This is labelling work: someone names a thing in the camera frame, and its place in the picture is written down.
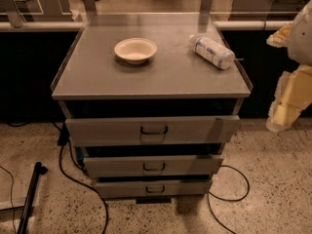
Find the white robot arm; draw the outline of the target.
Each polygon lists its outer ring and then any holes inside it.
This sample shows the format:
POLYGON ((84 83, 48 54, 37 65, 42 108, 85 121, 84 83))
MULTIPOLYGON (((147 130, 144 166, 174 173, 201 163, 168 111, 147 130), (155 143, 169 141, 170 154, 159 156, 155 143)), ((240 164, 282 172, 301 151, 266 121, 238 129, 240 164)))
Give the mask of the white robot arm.
POLYGON ((289 58, 299 64, 294 72, 284 71, 277 83, 266 121, 266 128, 277 133, 289 129, 312 104, 312 1, 292 22, 270 35, 266 43, 286 47, 289 58))

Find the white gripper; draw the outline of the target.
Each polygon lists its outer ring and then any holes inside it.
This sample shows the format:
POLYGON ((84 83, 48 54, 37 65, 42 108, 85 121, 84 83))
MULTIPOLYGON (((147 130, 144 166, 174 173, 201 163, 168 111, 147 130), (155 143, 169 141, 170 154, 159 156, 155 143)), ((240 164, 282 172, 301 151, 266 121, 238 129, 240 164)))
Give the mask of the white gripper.
MULTIPOLYGON (((287 47, 293 24, 286 23, 271 34, 266 43, 269 46, 287 47)), ((266 121, 266 128, 271 132, 289 129, 294 121, 312 103, 312 66, 301 64, 294 72, 284 71, 281 78, 281 96, 273 101, 266 121)))

